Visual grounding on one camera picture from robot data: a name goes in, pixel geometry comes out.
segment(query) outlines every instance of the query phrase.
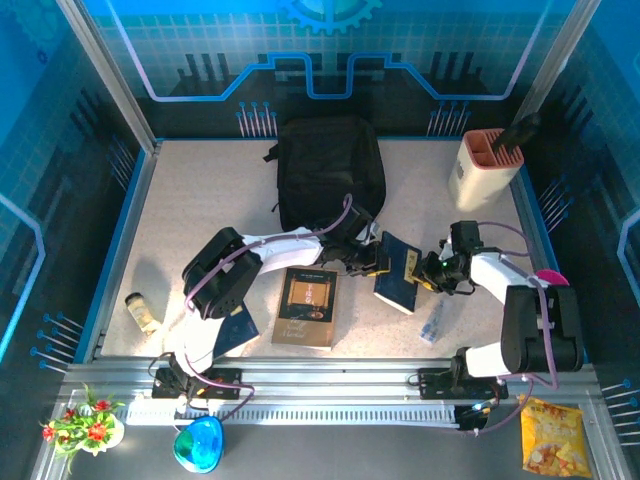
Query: yellow chip bag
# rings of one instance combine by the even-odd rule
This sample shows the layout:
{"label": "yellow chip bag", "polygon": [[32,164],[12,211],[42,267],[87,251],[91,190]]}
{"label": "yellow chip bag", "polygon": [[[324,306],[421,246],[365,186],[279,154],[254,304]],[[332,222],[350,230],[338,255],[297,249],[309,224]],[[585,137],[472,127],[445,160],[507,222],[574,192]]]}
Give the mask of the yellow chip bag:
{"label": "yellow chip bag", "polygon": [[554,477],[591,478],[582,411],[529,398],[520,419],[524,470]]}

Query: table surface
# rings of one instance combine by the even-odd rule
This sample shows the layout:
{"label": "table surface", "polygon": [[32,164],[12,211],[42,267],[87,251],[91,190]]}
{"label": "table surface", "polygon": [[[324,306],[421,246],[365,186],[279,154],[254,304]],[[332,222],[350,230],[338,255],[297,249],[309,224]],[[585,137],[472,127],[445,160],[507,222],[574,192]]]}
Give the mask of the table surface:
{"label": "table surface", "polygon": [[[277,162],[262,156],[273,141],[165,141],[160,155],[115,307],[102,347],[103,356],[153,357],[174,351],[184,339],[205,338],[210,322],[186,320],[181,273],[221,228],[241,234],[282,231],[277,202]],[[449,225],[458,220],[491,220],[520,228],[509,189],[490,206],[471,214],[456,211],[447,180],[459,142],[380,140],[387,199],[377,221],[423,252],[438,249]],[[482,227],[485,245],[524,251],[511,232]],[[514,259],[526,270],[528,259]],[[329,264],[327,268],[342,268]],[[271,335],[282,287],[283,270],[259,276],[245,302],[261,335],[242,352],[251,357],[442,358],[461,346],[498,341],[502,305],[487,291],[455,296],[440,324],[440,338],[428,346],[420,330],[437,304],[436,294],[420,288],[413,315],[406,315],[373,295],[373,278],[341,277],[338,288],[333,349],[320,351],[272,345]],[[143,334],[124,303],[141,292],[162,328]]]}

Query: book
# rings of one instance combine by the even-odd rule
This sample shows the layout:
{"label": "book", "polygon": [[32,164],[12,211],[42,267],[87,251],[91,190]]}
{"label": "book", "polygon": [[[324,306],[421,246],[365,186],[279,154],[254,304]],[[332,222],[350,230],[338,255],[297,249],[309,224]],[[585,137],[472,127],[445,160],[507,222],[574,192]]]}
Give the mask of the book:
{"label": "book", "polygon": [[331,350],[338,272],[287,268],[272,343]]}
{"label": "book", "polygon": [[244,348],[260,335],[247,306],[243,303],[241,308],[241,311],[227,315],[222,321],[213,347],[214,360],[222,355],[238,356],[242,353],[240,347]]}
{"label": "book", "polygon": [[411,315],[415,311],[418,295],[418,282],[413,279],[413,270],[420,261],[422,252],[389,232],[382,233],[382,248],[389,255],[391,268],[388,273],[376,277],[373,294],[401,312]]}

